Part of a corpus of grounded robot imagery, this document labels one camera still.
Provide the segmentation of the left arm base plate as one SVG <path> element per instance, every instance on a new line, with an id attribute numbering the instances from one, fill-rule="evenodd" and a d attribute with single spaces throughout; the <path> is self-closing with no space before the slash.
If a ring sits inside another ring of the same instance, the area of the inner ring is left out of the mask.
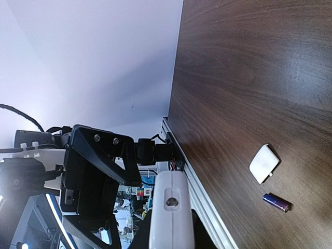
<path id="1" fill-rule="evenodd" d="M 159 134 L 152 138 L 141 138 L 134 143 L 136 161 L 140 166 L 156 165 L 157 162 L 166 162 L 171 171 L 183 171 L 185 158 L 176 144 L 174 136 L 166 133 L 163 139 Z"/>

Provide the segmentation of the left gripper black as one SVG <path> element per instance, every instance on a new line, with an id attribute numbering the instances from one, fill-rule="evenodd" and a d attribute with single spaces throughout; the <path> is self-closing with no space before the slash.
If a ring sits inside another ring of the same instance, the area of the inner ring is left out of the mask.
<path id="1" fill-rule="evenodd" d="M 65 152 L 61 209 L 76 215 L 63 217 L 71 235 L 93 248 L 122 248 L 114 206 L 119 183 L 140 186 L 133 138 L 75 125 Z M 110 242 L 95 234 L 106 230 Z"/>

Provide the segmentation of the white battery cover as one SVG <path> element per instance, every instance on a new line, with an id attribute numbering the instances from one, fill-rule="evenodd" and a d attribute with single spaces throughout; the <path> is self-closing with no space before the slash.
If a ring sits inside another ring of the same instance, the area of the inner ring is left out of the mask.
<path id="1" fill-rule="evenodd" d="M 249 165 L 249 171 L 258 182 L 262 184 L 273 175 L 273 170 L 280 163 L 278 156 L 272 151 L 269 144 L 264 144 L 256 153 Z"/>

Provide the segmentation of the purple AAA battery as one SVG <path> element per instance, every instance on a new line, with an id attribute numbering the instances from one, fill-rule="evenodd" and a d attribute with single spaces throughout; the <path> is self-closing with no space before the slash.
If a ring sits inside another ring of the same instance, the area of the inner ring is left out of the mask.
<path id="1" fill-rule="evenodd" d="M 272 193 L 263 195 L 262 200 L 278 210 L 287 213 L 291 209 L 291 204 Z"/>

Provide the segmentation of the white remote control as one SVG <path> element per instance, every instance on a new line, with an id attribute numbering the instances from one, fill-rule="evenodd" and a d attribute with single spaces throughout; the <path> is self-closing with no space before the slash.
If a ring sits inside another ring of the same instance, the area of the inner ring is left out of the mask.
<path id="1" fill-rule="evenodd" d="M 187 177 L 181 171 L 156 176 L 149 248 L 195 248 Z"/>

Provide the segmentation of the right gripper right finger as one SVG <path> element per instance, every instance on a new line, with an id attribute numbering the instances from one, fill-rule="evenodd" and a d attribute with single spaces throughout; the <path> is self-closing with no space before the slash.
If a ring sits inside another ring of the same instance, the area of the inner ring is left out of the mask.
<path id="1" fill-rule="evenodd" d="M 195 238 L 195 249 L 217 249 L 197 212 L 194 209 L 192 209 L 191 212 Z"/>

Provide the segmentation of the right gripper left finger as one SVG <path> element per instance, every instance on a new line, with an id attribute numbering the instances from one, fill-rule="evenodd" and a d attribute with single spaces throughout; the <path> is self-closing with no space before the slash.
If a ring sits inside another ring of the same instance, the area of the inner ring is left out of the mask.
<path id="1" fill-rule="evenodd" d="M 140 221 L 139 229 L 131 243 L 131 249 L 149 249 L 149 234 L 152 212 L 148 212 L 145 218 Z"/>

